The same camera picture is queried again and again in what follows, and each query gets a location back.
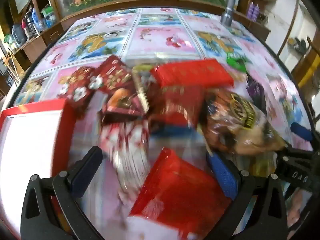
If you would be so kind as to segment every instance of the blue gripper pad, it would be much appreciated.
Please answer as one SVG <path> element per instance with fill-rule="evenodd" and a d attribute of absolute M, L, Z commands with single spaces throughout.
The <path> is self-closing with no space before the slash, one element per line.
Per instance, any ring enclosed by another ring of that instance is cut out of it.
<path fill-rule="evenodd" d="M 302 139 L 305 139 L 308 142 L 312 141 L 312 132 L 297 122 L 292 123 L 290 130 Z"/>
<path fill-rule="evenodd" d="M 230 167 L 234 165 L 231 161 L 225 159 L 222 155 L 213 153 L 211 156 L 207 152 L 207 163 L 215 175 L 224 195 L 234 200 L 238 194 L 238 188 L 240 183 L 240 176 L 235 171 L 237 168 Z"/>

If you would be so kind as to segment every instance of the white and red package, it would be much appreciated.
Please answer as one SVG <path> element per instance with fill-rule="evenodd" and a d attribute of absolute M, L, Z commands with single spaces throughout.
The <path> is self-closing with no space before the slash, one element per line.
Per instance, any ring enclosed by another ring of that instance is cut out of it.
<path fill-rule="evenodd" d="M 150 171 L 148 121 L 113 123 L 102 128 L 100 148 L 117 170 L 120 198 L 135 201 Z"/>

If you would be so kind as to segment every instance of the blue textured pad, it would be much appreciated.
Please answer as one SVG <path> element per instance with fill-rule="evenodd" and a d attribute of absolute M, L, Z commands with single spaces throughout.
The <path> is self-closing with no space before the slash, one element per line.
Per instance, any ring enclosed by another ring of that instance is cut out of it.
<path fill-rule="evenodd" d="M 231 171 L 215 153 L 213 156 L 207 153 L 207 162 L 224 195 L 234 200 L 238 194 L 238 184 Z"/>
<path fill-rule="evenodd" d="M 302 139 L 305 139 L 306 141 L 311 142 L 312 141 L 312 132 L 308 130 L 307 128 L 301 126 L 300 124 L 293 122 L 290 130 L 301 137 Z"/>

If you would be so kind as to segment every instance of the brown snack bag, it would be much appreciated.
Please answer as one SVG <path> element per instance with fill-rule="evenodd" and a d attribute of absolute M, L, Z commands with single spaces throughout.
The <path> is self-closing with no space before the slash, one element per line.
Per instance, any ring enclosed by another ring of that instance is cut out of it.
<path fill-rule="evenodd" d="M 285 146 L 263 112 L 238 94 L 214 89 L 207 93 L 206 102 L 207 124 L 203 133 L 211 147 L 227 153 L 256 155 Z"/>

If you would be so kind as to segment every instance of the purple bottle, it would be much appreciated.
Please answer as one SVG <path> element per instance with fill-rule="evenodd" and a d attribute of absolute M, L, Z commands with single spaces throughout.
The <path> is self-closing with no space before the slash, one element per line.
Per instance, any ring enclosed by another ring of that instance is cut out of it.
<path fill-rule="evenodd" d="M 252 17 L 253 9 L 254 9 L 254 4 L 253 4 L 253 2 L 251 2 L 249 5 L 249 8 L 248 8 L 248 11 L 247 11 L 247 17 L 249 19 L 251 19 L 251 17 Z"/>
<path fill-rule="evenodd" d="M 251 20 L 253 20 L 254 22 L 257 21 L 259 13 L 260 13 L 259 5 L 256 5 L 253 9 Z"/>

